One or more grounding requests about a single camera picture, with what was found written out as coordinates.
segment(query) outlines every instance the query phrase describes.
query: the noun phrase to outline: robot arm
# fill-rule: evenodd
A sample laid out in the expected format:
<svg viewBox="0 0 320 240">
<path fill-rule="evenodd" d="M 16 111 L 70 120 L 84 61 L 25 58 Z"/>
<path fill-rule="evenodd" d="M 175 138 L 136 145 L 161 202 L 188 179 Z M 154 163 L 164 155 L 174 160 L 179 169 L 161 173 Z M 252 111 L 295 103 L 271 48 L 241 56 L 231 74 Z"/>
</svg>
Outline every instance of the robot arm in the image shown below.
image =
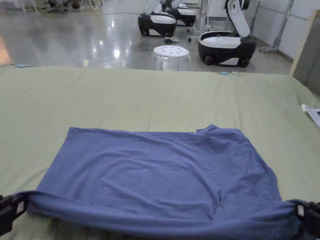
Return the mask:
<svg viewBox="0 0 320 240">
<path fill-rule="evenodd" d="M 171 7 L 173 9 L 176 9 L 179 7 L 180 3 L 182 2 L 182 0 L 175 0 L 172 4 L 171 4 Z"/>
<path fill-rule="evenodd" d="M 226 9 L 240 37 L 248 37 L 250 35 L 250 28 L 242 14 L 242 10 L 248 8 L 249 1 L 250 0 L 220 0 L 221 8 Z"/>
<path fill-rule="evenodd" d="M 150 0 L 148 5 L 144 9 L 144 14 L 150 15 L 158 5 L 161 6 L 159 0 Z"/>
</svg>

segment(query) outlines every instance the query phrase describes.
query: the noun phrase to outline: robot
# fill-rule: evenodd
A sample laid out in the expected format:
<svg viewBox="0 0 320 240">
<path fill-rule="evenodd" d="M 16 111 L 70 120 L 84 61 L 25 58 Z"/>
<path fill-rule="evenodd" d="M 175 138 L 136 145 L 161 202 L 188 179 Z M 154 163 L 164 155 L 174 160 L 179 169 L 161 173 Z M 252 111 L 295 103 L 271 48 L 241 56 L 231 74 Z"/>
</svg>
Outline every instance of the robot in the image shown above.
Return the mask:
<svg viewBox="0 0 320 240">
<path fill-rule="evenodd" d="M 207 65 L 231 65 L 245 68 L 257 46 L 256 38 L 250 36 L 249 26 L 242 10 L 249 7 L 250 0 L 223 0 L 235 30 L 233 32 L 206 32 L 200 36 L 198 52 Z"/>
<path fill-rule="evenodd" d="M 138 26 L 142 36 L 171 37 L 176 29 L 177 21 L 166 12 L 155 13 L 159 0 L 151 0 L 138 18 Z"/>
<path fill-rule="evenodd" d="M 193 26 L 196 21 L 196 12 L 181 3 L 182 0 L 162 0 L 162 6 L 165 12 L 174 16 L 178 26 Z"/>
</svg>

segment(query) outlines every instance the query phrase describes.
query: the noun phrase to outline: polished floor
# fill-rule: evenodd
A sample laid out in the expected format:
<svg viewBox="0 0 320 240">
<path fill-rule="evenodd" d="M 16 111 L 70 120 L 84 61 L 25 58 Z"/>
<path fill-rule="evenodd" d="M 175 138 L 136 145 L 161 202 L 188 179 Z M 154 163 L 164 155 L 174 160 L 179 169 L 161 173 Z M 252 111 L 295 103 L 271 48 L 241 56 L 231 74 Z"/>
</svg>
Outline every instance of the polished floor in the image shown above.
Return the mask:
<svg viewBox="0 0 320 240">
<path fill-rule="evenodd" d="M 103 0 L 98 10 L 88 5 L 65 14 L 40 11 L 0 12 L 0 64 L 54 65 L 92 68 L 151 69 L 152 51 L 162 37 L 142 37 L 137 18 L 147 0 Z M 219 30 L 220 22 L 213 23 Z M 288 74 L 291 63 L 278 54 L 257 49 L 243 68 L 206 66 L 198 42 L 188 42 L 186 27 L 177 27 L 178 45 L 190 51 L 192 71 Z"/>
</svg>

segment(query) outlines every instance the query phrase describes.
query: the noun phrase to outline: wooden board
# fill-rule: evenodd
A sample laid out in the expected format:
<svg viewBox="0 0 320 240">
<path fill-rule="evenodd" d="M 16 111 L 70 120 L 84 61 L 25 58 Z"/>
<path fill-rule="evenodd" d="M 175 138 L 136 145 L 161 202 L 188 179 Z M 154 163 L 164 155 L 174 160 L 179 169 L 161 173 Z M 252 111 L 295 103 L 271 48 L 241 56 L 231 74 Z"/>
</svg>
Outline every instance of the wooden board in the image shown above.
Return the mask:
<svg viewBox="0 0 320 240">
<path fill-rule="evenodd" d="M 293 62 L 290 75 L 299 80 L 303 85 L 312 87 L 311 91 L 320 95 L 320 86 L 316 87 L 316 83 L 320 85 L 320 81 L 314 73 L 318 65 L 318 57 L 320 54 L 320 10 L 314 10 L 308 25 L 308 31 L 302 47 L 296 59 Z"/>
</svg>

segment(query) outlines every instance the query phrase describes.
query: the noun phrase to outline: stool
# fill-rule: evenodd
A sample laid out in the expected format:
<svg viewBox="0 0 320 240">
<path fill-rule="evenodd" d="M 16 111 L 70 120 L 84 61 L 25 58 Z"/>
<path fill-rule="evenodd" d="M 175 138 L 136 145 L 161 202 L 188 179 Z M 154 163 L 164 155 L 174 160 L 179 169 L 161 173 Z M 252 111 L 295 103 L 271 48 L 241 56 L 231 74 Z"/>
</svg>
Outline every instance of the stool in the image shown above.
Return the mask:
<svg viewBox="0 0 320 240">
<path fill-rule="evenodd" d="M 189 51 L 179 46 L 160 46 L 153 50 L 152 70 L 190 71 Z"/>
</svg>

